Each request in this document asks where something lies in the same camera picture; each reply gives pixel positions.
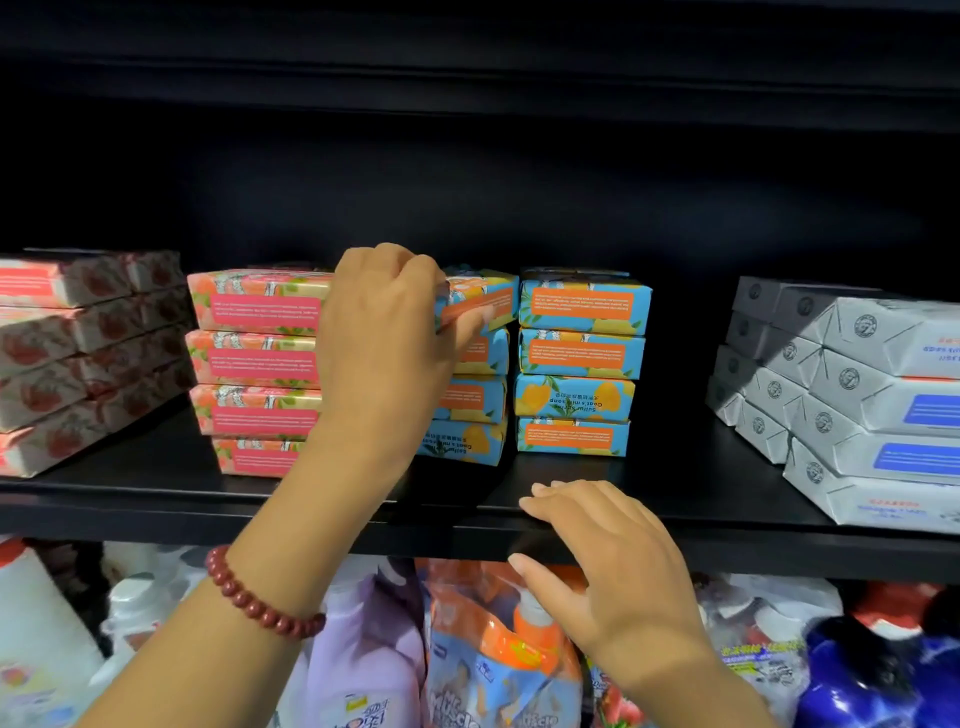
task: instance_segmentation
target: stack of soap boxes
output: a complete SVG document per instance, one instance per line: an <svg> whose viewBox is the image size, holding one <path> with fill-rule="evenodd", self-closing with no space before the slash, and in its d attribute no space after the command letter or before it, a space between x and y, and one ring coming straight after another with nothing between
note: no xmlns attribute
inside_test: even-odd
<svg viewBox="0 0 960 728"><path fill-rule="evenodd" d="M960 533L960 305L741 279L727 341L711 406L835 521Z"/></svg>
<svg viewBox="0 0 960 728"><path fill-rule="evenodd" d="M651 293L626 273L523 272L514 399L518 450L627 454Z"/></svg>
<svg viewBox="0 0 960 728"><path fill-rule="evenodd" d="M438 327L483 305L496 317L457 364L418 452L495 465L506 427L502 327L516 317L516 277L462 267L447 274ZM332 281L330 273L288 269L188 277L200 324L186 336L199 382L190 397L224 473L280 477L297 459L323 410L314 350Z"/></svg>
<svg viewBox="0 0 960 728"><path fill-rule="evenodd" d="M32 477L189 389L172 251L0 259L0 474Z"/></svg>

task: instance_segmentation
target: right hand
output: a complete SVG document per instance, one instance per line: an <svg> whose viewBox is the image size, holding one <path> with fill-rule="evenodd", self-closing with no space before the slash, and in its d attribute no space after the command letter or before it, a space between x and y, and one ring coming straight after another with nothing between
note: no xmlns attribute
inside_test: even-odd
<svg viewBox="0 0 960 728"><path fill-rule="evenodd" d="M520 507L553 525L584 570L585 595L523 554L511 566L566 634L641 708L691 670L720 667L693 584L666 528L607 481L535 483Z"/></svg>

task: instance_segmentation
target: shelf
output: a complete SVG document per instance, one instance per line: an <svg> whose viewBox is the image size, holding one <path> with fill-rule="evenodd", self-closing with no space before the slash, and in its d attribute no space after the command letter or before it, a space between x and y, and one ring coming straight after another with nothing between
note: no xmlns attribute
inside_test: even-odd
<svg viewBox="0 0 960 728"><path fill-rule="evenodd" d="M694 570L960 581L960 539L833 524L704 409L677 431L635 424L629 458L517 454L497 468L417 458L355 550L502 560L570 554L517 499L552 479L608 479L660 516ZM0 480L0 532L213 545L230 541L275 481L222 475L192 412L172 402L33 480Z"/></svg>

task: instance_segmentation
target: left hand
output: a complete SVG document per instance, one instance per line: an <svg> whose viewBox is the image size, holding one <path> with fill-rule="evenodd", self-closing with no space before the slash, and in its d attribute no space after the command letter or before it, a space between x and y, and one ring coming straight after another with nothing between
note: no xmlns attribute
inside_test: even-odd
<svg viewBox="0 0 960 728"><path fill-rule="evenodd" d="M352 454L393 481L413 459L454 364L493 315L473 309L437 332L445 280L433 258L399 245L351 248L322 307L321 438L359 449Z"/></svg>

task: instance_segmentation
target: orange label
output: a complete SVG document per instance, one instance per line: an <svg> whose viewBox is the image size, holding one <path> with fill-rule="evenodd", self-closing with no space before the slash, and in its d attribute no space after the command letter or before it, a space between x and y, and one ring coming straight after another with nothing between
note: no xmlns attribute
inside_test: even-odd
<svg viewBox="0 0 960 728"><path fill-rule="evenodd" d="M610 449L610 445L613 444L613 430L609 427L530 423L523 431L523 442L527 445L546 445L550 448Z"/></svg>
<svg viewBox="0 0 960 728"><path fill-rule="evenodd" d="M531 364L562 364L568 367L623 369L627 348L623 344L592 344L589 341L530 342Z"/></svg>
<svg viewBox="0 0 960 728"><path fill-rule="evenodd" d="M487 361L490 351L490 342L486 336L477 336L467 346L464 355L460 357L461 361Z"/></svg>
<svg viewBox="0 0 960 728"><path fill-rule="evenodd" d="M483 409L483 387L479 384L451 384L440 406L446 409Z"/></svg>
<svg viewBox="0 0 960 728"><path fill-rule="evenodd" d="M507 287L492 293L485 293L483 296L477 296L475 299L467 299L453 305L445 306L440 314L440 321L446 325L453 321L457 316L467 313L473 308L482 308L485 305L493 306L493 318L506 316L514 312L514 291Z"/></svg>
<svg viewBox="0 0 960 728"><path fill-rule="evenodd" d="M534 288L530 310L536 316L630 321L634 294L573 288Z"/></svg>

